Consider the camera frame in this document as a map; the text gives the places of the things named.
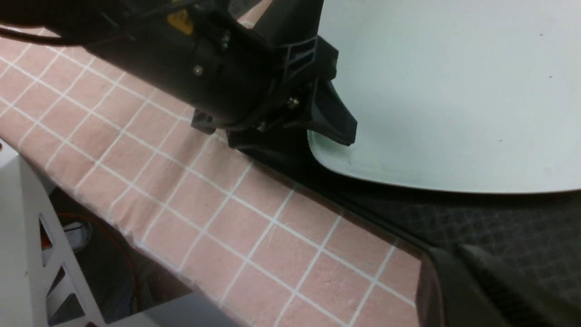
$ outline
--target white plastic board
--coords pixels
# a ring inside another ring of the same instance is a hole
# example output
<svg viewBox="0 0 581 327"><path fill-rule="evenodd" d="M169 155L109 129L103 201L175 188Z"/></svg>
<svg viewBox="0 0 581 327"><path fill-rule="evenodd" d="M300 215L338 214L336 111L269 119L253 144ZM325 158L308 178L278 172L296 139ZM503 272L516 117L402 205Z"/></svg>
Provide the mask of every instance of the white plastic board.
<svg viewBox="0 0 581 327"><path fill-rule="evenodd" d="M581 2L326 0L333 84L358 120L335 172L475 193L581 189Z"/></svg>

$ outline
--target black cable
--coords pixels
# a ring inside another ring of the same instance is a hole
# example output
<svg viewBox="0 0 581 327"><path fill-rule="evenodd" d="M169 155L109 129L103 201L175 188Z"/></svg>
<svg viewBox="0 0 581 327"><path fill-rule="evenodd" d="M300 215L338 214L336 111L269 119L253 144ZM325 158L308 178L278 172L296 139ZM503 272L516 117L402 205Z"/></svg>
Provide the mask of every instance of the black cable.
<svg viewBox="0 0 581 327"><path fill-rule="evenodd" d="M191 6L195 3L202 1L203 0L182 0L179 2L173 2L167 5L156 7L155 9L152 9L146 13L137 16L129 23L121 26L119 29L108 31L106 33L95 35L93 37L84 36L82 38L74 37L63 38L63 37L41 36L5 29L3 27L0 27L0 37L38 45L48 45L57 47L79 47L79 46L86 47L89 45L97 45L113 41L117 38L123 37L125 34L129 32L135 31L143 27L145 23L151 19L155 19L160 16L167 16L170 13L173 13L175 11L178 11L180 9L186 8L188 6Z"/></svg>

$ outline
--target yellow warning label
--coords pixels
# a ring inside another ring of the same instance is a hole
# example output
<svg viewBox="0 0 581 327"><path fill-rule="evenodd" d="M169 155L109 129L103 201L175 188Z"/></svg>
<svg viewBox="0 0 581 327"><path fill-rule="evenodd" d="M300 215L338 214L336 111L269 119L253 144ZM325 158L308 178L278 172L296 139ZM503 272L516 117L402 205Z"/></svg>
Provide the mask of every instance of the yellow warning label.
<svg viewBox="0 0 581 327"><path fill-rule="evenodd" d="M193 21L189 18L186 9L169 14L167 22L187 35L192 35L193 33Z"/></svg>

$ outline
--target screw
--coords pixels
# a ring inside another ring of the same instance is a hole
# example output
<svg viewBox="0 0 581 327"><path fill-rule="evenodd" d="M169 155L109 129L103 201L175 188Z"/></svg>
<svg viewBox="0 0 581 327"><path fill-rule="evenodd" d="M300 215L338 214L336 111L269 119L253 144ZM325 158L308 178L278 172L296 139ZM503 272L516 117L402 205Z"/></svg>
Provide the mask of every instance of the screw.
<svg viewBox="0 0 581 327"><path fill-rule="evenodd" d="M298 107L300 105L300 101L297 98L294 97L290 97L287 101L286 101L286 106L289 109L295 109L296 107Z"/></svg>
<svg viewBox="0 0 581 327"><path fill-rule="evenodd" d="M265 131L266 130L266 122L260 122L256 129L258 131Z"/></svg>
<svg viewBox="0 0 581 327"><path fill-rule="evenodd" d="M222 49L223 50L228 49L228 42L230 42L230 35L224 34L224 36L222 37Z"/></svg>
<svg viewBox="0 0 581 327"><path fill-rule="evenodd" d="M200 66L200 65L196 65L193 68L193 74L196 76L201 76L204 74L204 67Z"/></svg>

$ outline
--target pink tablecloth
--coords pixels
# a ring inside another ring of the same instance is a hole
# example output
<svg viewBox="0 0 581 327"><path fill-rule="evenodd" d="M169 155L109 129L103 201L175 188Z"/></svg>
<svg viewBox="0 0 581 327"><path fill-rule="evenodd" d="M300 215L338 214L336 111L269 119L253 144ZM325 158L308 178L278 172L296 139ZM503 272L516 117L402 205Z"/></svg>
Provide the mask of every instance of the pink tablecloth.
<svg viewBox="0 0 581 327"><path fill-rule="evenodd" d="M191 129L192 112L83 49L0 39L0 137L236 319L418 324L413 251Z"/></svg>

